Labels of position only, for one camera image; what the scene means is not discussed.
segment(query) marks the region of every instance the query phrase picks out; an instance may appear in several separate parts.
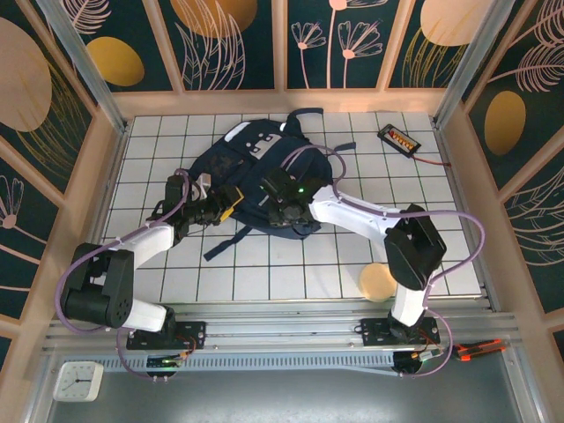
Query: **round wooden disc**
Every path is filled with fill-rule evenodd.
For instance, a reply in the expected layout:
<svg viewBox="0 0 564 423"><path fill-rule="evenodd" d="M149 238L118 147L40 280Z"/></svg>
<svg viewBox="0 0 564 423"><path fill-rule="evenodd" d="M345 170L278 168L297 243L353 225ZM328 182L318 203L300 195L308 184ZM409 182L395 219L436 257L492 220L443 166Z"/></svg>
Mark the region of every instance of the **round wooden disc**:
<svg viewBox="0 0 564 423"><path fill-rule="evenodd" d="M386 264L371 263L360 274L360 292L367 300L382 302L396 293L396 280Z"/></svg>

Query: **red cable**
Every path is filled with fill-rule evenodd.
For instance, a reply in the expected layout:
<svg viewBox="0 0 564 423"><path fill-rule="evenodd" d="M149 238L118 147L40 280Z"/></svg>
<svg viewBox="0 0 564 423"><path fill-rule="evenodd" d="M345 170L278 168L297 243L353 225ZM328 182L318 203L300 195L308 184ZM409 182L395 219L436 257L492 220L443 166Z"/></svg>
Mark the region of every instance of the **red cable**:
<svg viewBox="0 0 564 423"><path fill-rule="evenodd" d="M450 163L443 163L441 161L432 161L432 160L422 159L421 157L415 157L415 156L413 156L413 159L417 160L417 161L422 161L423 163L428 163L429 165L452 167L452 165Z"/></svg>

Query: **white tiled floor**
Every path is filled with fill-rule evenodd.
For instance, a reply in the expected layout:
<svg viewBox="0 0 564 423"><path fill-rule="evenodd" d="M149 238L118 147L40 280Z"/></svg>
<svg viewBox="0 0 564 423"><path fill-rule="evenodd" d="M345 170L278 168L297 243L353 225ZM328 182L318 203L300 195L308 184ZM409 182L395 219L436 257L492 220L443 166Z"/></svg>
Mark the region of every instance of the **white tiled floor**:
<svg viewBox="0 0 564 423"><path fill-rule="evenodd" d="M139 116L136 118L122 172L109 213L105 238L138 227L164 197L165 181L174 170L187 168L242 120L267 115ZM286 114L271 114L283 122ZM300 116L302 130L314 144L335 146L355 141L343 152L346 179L339 188L373 203L405 208L410 203L428 210L453 210L455 204L445 169L415 162L383 145L376 132L392 123L418 140L418 155L440 160L428 116L421 113L336 113ZM334 173L341 168L330 159ZM443 268L468 256L457 217L433 218L448 251ZM265 301L340 299L361 296L357 283L367 263L386 263L385 250L340 227L325 225L305 241L291 241L253 231L235 247L210 262L202 257L241 225L228 220L186 237L178 246L155 256L136 272L135 293L141 300ZM471 265L439 281L432 295L476 297L479 283Z"/></svg>

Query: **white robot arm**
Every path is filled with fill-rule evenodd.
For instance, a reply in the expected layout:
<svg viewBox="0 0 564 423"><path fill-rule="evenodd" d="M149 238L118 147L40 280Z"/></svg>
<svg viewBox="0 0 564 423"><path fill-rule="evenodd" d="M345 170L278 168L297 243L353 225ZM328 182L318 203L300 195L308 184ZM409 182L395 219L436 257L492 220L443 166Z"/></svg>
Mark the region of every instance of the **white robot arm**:
<svg viewBox="0 0 564 423"><path fill-rule="evenodd" d="M399 334L418 328L424 314L428 279L446 251L429 218L376 216L350 204L379 212L401 211L345 194L341 194L342 198L349 201L341 201L332 186L319 181L299 184L282 169L274 169L270 177L262 181L261 187L273 200L270 201L273 225L311 221L331 223L373 242L383 243L390 272L397 281L395 303L389 316L390 328L397 326ZM181 195L182 178L171 176L162 202L163 215L178 203ZM133 299L135 269L160 252L173 248L188 233L190 225L219 224L241 200L242 193L236 187L221 187L208 193L204 199L186 203L171 219L82 264L71 273L64 286L61 297L64 315L113 328L163 331L170 326L171 316L174 320L174 313L170 308ZM75 260L98 247L80 245L75 252ZM94 278L102 276L105 277L103 286L92 283Z"/></svg>

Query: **backpack strap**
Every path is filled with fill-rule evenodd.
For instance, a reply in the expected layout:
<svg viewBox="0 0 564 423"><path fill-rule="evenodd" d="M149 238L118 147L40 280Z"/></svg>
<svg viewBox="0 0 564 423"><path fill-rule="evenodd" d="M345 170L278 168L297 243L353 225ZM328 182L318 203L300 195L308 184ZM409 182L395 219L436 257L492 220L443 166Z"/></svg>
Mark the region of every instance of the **backpack strap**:
<svg viewBox="0 0 564 423"><path fill-rule="evenodd" d="M228 249L232 245L235 245L237 242L239 242L245 236L247 236L249 234L249 232L252 231L252 230L253 230L252 227L245 226L241 231L239 231L237 234L235 234L234 237L231 238L230 240L220 242L216 247L214 247L213 249L211 249L210 251L208 251L207 253L204 254L205 261L209 262L216 255L224 252L226 249Z"/></svg>
<svg viewBox="0 0 564 423"><path fill-rule="evenodd" d="M298 108L294 110L290 115L288 115L286 119L286 125L284 125L283 131L291 135L292 137L298 137L305 139L303 136L303 132L301 131L301 124L300 120L298 119L298 115L305 115L306 113L317 113L319 115L323 114L322 108Z"/></svg>

